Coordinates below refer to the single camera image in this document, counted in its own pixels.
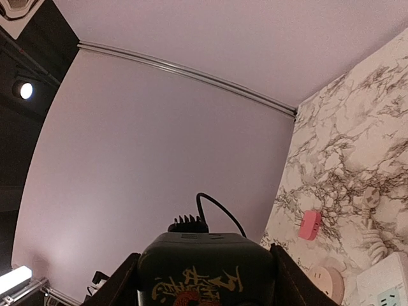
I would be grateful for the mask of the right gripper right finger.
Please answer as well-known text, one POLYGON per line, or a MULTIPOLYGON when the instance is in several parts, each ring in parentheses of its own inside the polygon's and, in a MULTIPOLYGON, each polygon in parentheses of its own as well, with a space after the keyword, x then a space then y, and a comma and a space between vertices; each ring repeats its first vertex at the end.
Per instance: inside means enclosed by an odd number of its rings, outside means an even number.
POLYGON ((272 305, 337 305, 312 283, 283 247, 272 244, 270 254, 275 260, 272 305))

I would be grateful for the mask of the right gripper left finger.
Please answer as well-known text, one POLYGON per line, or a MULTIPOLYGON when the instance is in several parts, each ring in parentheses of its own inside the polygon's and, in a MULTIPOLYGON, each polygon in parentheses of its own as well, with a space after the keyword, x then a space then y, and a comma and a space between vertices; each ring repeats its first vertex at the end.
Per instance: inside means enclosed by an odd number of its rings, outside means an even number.
POLYGON ((140 254, 132 253, 116 269, 111 277, 84 301, 85 306, 128 306, 138 305, 137 264, 140 254))

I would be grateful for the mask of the pink round power strip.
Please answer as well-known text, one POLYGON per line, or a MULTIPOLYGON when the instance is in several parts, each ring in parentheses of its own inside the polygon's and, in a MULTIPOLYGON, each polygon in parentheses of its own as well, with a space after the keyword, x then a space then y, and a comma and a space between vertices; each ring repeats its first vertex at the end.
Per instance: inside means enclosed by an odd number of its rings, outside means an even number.
POLYGON ((345 292, 342 268, 337 259, 327 257, 307 272, 312 283, 337 305, 342 303, 345 292))

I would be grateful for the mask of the dark green cube plug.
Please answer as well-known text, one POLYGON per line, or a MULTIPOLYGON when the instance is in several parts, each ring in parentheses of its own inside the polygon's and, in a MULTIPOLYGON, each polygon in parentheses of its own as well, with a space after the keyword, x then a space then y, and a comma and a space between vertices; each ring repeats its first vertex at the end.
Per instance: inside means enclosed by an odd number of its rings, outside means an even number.
POLYGON ((272 305, 272 254, 236 233, 163 233, 137 267, 139 305, 272 305))

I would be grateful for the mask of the pink cube socket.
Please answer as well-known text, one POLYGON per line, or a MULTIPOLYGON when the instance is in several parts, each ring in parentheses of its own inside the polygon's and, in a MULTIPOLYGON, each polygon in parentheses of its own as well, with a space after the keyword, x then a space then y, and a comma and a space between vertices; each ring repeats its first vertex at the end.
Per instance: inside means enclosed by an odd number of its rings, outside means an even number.
POLYGON ((322 216, 319 211, 306 210, 300 223, 298 237, 304 240, 313 241, 321 226, 322 216))

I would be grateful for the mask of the white multicolour power strip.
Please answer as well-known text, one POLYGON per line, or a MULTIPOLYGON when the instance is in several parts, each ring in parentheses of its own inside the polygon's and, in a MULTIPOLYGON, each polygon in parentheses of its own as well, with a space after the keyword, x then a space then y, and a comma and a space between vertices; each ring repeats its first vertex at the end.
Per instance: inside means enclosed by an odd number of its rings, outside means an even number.
POLYGON ((407 255, 393 252, 356 278, 360 305, 407 306, 407 255))

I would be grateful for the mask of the ceiling spot lamp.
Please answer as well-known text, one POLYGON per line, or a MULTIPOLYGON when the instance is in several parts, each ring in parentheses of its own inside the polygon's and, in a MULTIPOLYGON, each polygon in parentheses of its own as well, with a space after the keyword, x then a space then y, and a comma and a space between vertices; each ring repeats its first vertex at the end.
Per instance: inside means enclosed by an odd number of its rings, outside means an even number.
POLYGON ((12 84, 11 92, 14 97, 29 101, 36 95, 37 80, 31 78, 16 78, 12 84))

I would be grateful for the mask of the left aluminium frame post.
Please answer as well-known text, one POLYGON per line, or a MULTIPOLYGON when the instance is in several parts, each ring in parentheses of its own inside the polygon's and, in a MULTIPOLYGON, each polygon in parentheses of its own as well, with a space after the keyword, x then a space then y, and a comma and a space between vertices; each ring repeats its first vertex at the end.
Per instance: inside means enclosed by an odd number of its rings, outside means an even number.
POLYGON ((130 50, 125 50, 122 48, 111 47, 107 45, 102 45, 98 43, 92 43, 88 41, 80 41, 78 48, 81 50, 86 50, 90 52, 95 52, 97 54, 110 55, 113 57, 130 60, 137 62, 139 64, 144 64, 151 68, 156 68, 161 71, 168 73, 173 73, 175 75, 190 78, 195 81, 202 82, 207 85, 217 87, 219 89, 231 92, 243 98, 247 98, 253 102, 259 103, 266 107, 269 107, 279 113, 287 115, 291 118, 295 118, 297 115, 297 108, 289 106, 283 102, 273 99, 269 96, 256 92, 243 85, 236 84, 229 80, 225 80, 208 73, 204 73, 197 69, 189 68, 181 64, 159 59, 157 57, 152 57, 149 55, 141 54, 138 52, 133 52, 130 50))

